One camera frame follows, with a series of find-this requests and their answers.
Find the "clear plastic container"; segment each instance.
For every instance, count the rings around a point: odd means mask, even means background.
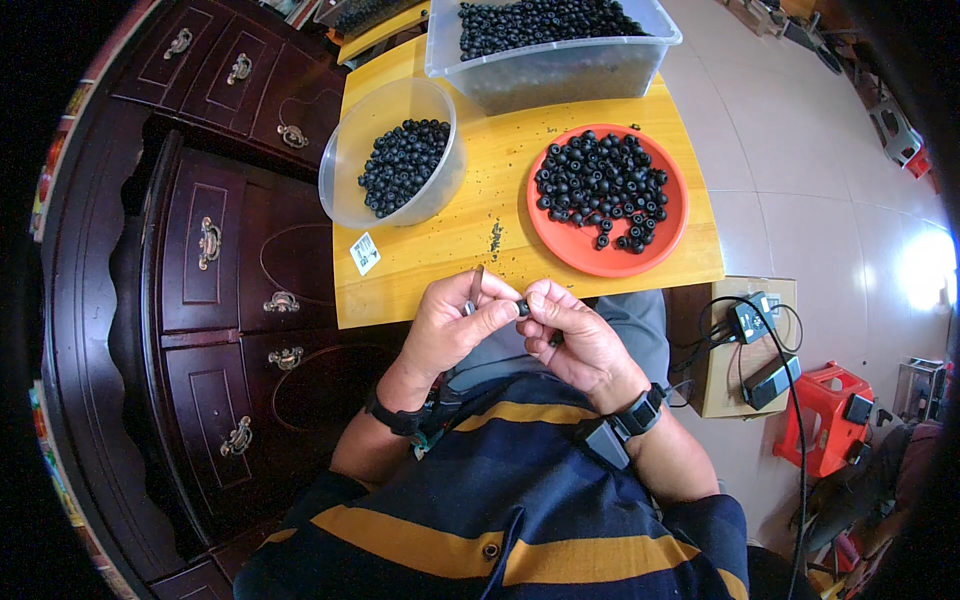
[[[407,119],[450,124],[450,136],[437,169],[403,208],[377,219],[364,204],[367,190],[357,184],[373,141]],[[341,119],[326,142],[317,187],[327,216],[349,229],[422,223],[440,212],[464,182],[467,145],[457,129],[457,113],[443,88],[426,79],[401,79],[367,94]]]
[[[395,17],[422,0],[339,0],[324,2],[314,16],[314,22],[323,23],[344,36],[359,36],[368,29]]]
[[[667,48],[684,36],[657,0],[619,2],[649,36],[553,41],[461,62],[460,2],[432,0],[423,70],[446,79],[487,114],[644,96]]]

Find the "yellow wooden tabletop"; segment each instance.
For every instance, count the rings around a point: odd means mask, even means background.
[[[419,36],[350,73],[341,116],[381,85],[425,77],[425,45],[426,36]],[[365,276],[349,253],[363,231],[333,226],[341,328],[411,320],[430,281],[480,263],[521,293],[529,283],[550,277],[579,298],[723,278],[720,242],[700,165],[659,74],[644,98],[530,108],[494,117],[443,80],[432,81],[442,85],[456,105],[457,127],[467,143],[463,186],[440,214],[424,223],[371,229],[382,257]],[[524,182],[537,154],[560,132],[591,123],[639,124],[684,174],[690,201],[686,233],[676,250],[646,273],[608,278],[577,271],[543,245],[530,221]]]
[[[373,46],[384,39],[398,34],[405,29],[410,29],[418,23],[422,23],[430,16],[429,14],[422,14],[423,11],[430,12],[430,0],[420,2],[415,7],[411,7],[395,17],[387,19],[359,36],[345,37],[343,45],[340,46],[340,55],[337,57],[337,64],[343,64],[364,50],[373,48]]]

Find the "orange plate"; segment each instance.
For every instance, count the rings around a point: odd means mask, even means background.
[[[577,228],[573,223],[557,223],[550,221],[546,210],[537,208],[537,182],[534,177],[543,160],[546,158],[546,148],[534,160],[533,169],[527,180],[527,208],[530,210],[530,219],[534,228],[546,247],[553,251],[563,262],[584,273],[602,277],[627,277],[644,271],[649,271],[670,255],[686,230],[686,218],[690,212],[690,204],[686,196],[686,184],[677,163],[673,161],[660,144],[641,132],[622,127],[620,125],[586,125],[565,132],[551,144],[563,144],[569,138],[580,135],[586,130],[593,130],[597,138],[608,133],[615,133],[622,139],[632,133],[643,146],[644,151],[652,158],[651,166],[666,171],[667,184],[662,188],[667,195],[666,220],[657,223],[654,229],[654,241],[646,247],[642,254],[620,250],[615,246],[616,238],[625,235],[630,228],[627,219],[613,219],[613,230],[610,232],[610,245],[602,251],[594,248],[594,242],[600,234],[596,225]]]

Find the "yellow stripe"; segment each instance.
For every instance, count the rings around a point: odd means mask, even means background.
[[[535,545],[518,540],[507,557],[503,585],[619,581],[674,568],[699,553],[670,536],[589,538]]]
[[[266,538],[266,539],[263,541],[263,543],[261,543],[259,546],[257,546],[256,549],[259,550],[260,548],[262,548],[263,546],[265,546],[265,545],[267,544],[267,542],[269,542],[269,543],[277,543],[277,542],[279,542],[279,541],[284,541],[284,540],[286,540],[287,538],[289,538],[290,536],[294,535],[295,533],[297,533],[297,529],[296,529],[296,528],[294,528],[294,529],[284,529],[284,530],[282,530],[282,531],[278,531],[278,532],[276,532],[275,534],[271,534],[268,538]]]
[[[723,580],[723,583],[727,585],[727,592],[730,593],[731,598],[734,600],[747,600],[747,587],[743,585],[740,578],[722,568],[718,568],[717,572],[720,573],[720,579]]]
[[[484,546],[503,542],[503,532],[475,540],[423,527],[362,508],[335,506],[310,519],[343,541],[393,563],[449,579],[489,577],[496,561],[488,561]]]
[[[467,418],[454,428],[454,431],[473,431],[491,419],[503,419],[517,423],[542,421],[557,425],[572,425],[584,419],[594,419],[597,414],[565,404],[517,404],[515,402],[497,402],[483,415]]]

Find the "wrist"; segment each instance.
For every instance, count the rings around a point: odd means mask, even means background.
[[[630,360],[622,368],[611,371],[610,378],[590,390],[587,396],[598,413],[612,415],[630,408],[650,387],[647,375]]]
[[[387,410],[416,412],[423,407],[436,377],[413,368],[401,353],[376,385],[376,396]]]

